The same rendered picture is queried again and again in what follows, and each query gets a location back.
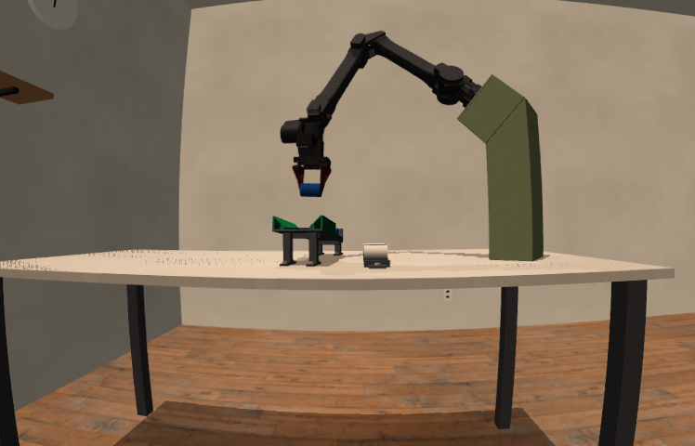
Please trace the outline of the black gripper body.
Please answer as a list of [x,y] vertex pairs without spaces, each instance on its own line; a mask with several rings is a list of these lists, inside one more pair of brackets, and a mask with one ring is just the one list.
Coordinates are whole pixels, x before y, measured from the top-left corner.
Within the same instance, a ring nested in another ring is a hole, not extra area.
[[[320,170],[321,165],[328,165],[331,168],[331,161],[328,157],[294,157],[294,162],[304,170]],[[326,162],[326,163],[322,163]],[[302,166],[304,165],[304,166]],[[305,167],[319,166],[319,167]]]

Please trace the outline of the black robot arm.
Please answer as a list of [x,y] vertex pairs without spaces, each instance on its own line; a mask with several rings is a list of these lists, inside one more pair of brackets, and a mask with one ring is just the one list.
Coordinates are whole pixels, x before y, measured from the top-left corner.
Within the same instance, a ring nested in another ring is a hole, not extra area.
[[282,143],[296,143],[299,157],[323,157],[323,125],[325,128],[331,121],[338,101],[357,70],[363,69],[368,59],[376,55],[389,59],[424,81],[432,88],[432,93],[437,95],[438,101],[444,105],[453,105],[460,101],[463,107],[466,107],[481,89],[481,85],[472,82],[471,78],[464,75],[462,69],[443,62],[431,64],[392,42],[383,31],[358,33],[350,41],[346,57],[326,87],[307,106],[308,117],[286,121],[282,125]]

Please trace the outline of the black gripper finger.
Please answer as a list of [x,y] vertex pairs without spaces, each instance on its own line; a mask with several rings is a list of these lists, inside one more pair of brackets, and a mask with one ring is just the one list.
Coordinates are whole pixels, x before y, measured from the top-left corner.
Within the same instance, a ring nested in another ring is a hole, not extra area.
[[331,172],[332,170],[328,165],[321,165],[321,192],[323,192],[325,182],[330,176]]
[[295,177],[296,177],[297,182],[298,182],[298,187],[299,187],[299,189],[300,189],[300,184],[304,182],[304,172],[305,172],[305,170],[304,170],[303,168],[301,168],[300,166],[298,166],[298,165],[293,165],[292,168],[293,168],[293,170],[294,170]]

